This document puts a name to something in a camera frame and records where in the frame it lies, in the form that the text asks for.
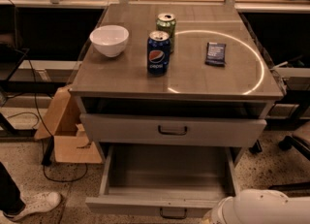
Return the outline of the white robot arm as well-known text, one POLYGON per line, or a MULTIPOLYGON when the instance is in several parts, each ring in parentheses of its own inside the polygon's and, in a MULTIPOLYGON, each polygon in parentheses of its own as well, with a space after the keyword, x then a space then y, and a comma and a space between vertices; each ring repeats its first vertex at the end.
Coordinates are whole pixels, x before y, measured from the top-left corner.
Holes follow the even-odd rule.
POLYGON ((221 200, 200 224, 310 224, 310 197, 246 189, 221 200))

